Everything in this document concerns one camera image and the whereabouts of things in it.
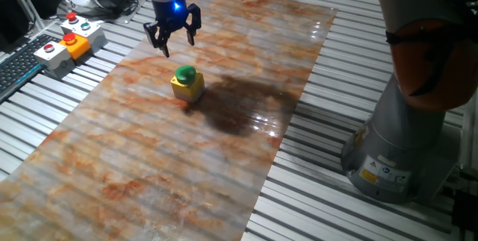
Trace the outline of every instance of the keyboard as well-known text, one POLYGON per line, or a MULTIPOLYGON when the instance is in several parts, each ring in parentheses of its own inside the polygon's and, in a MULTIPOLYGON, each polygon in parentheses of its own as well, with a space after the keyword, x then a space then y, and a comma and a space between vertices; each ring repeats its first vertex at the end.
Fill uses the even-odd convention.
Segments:
POLYGON ((0 64, 0 103, 42 70, 42 65, 37 62, 33 53, 50 41, 59 43, 60 39, 40 35, 0 64))

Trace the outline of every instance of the green button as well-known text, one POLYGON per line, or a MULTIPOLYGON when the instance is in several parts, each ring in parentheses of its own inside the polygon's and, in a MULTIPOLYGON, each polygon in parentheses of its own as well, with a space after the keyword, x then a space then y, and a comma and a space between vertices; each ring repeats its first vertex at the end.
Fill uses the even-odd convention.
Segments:
POLYGON ((192 84, 196 79, 196 69, 193 66, 180 66, 174 75, 180 84, 192 84))
POLYGON ((90 29, 90 24, 88 24, 88 23, 83 23, 83 24, 81 24, 80 27, 81 27, 82 30, 88 30, 88 29, 90 29))

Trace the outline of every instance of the table surface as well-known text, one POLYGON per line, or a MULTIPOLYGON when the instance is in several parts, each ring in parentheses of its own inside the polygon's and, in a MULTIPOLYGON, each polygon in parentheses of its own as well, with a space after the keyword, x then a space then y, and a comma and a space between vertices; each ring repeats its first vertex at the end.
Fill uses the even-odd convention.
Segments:
POLYGON ((240 239, 335 10, 187 1, 196 46, 141 42, 0 184, 1 240, 240 239), (170 87, 185 64, 196 104, 170 87))

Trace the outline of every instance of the yellow block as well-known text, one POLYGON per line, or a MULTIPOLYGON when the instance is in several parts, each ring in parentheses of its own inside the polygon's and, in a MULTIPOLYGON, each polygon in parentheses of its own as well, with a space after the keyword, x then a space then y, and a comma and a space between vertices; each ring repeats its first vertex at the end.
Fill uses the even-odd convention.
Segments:
POLYGON ((91 49, 88 39, 79 35, 75 35, 75 39, 69 42, 62 40, 59 43, 63 46, 66 46, 69 55, 71 55, 74 60, 78 59, 91 49))
POLYGON ((180 84, 176 77, 171 79, 174 96, 188 102, 195 102, 204 92, 204 76, 196 72, 196 78, 192 84, 180 84))

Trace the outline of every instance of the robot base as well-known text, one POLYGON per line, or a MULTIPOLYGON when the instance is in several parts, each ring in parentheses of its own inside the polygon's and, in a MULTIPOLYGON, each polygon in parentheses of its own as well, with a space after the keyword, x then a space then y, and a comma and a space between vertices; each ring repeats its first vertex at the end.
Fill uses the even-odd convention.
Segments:
POLYGON ((372 118, 344 146, 342 169, 371 198, 430 202, 459 159, 461 132, 442 126, 444 115, 408 106, 392 77, 372 118))

